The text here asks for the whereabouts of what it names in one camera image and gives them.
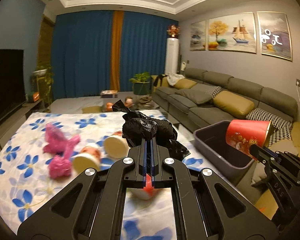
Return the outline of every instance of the blue curtain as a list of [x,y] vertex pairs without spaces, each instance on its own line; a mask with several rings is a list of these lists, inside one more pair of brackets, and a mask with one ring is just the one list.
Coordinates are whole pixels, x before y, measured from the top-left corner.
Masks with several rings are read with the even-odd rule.
[[110,88],[112,16],[113,11],[84,11],[57,17],[51,46],[54,99]]
[[131,91],[129,81],[137,73],[164,72],[167,29],[178,22],[144,13],[125,12],[121,36],[120,91]]

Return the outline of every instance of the round metal bolt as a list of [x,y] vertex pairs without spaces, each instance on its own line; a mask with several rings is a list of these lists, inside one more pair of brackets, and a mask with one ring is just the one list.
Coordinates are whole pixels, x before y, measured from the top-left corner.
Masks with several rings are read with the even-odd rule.
[[133,163],[133,159],[130,158],[130,157],[126,157],[126,158],[123,159],[123,163],[125,163],[125,164],[131,164],[131,163]]
[[212,175],[212,170],[210,170],[210,169],[204,169],[204,170],[202,171],[202,174],[203,174],[204,176],[211,176],[211,175]]
[[174,163],[174,159],[173,159],[173,158],[165,158],[165,159],[164,159],[164,162],[165,162],[166,164],[173,164],[173,163]]
[[96,173],[95,169],[93,168],[89,168],[89,169],[86,169],[85,172],[84,172],[87,176],[91,176],[93,174]]

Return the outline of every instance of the gray trash bin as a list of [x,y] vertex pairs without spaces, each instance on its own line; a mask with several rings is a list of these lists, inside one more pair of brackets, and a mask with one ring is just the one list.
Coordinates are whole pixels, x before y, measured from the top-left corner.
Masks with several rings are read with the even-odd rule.
[[194,131],[194,146],[233,185],[237,185],[254,160],[226,143],[229,123],[221,121]]

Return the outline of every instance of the television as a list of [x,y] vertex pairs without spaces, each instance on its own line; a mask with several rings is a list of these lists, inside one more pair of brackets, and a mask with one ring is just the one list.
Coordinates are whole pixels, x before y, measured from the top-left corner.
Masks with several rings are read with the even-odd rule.
[[21,49],[0,49],[0,121],[26,101]]

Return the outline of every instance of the wall outlet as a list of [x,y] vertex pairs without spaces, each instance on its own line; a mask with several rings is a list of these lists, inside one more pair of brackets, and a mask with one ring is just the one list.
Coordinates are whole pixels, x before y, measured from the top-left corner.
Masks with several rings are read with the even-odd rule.
[[300,87],[300,79],[296,79],[296,86]]

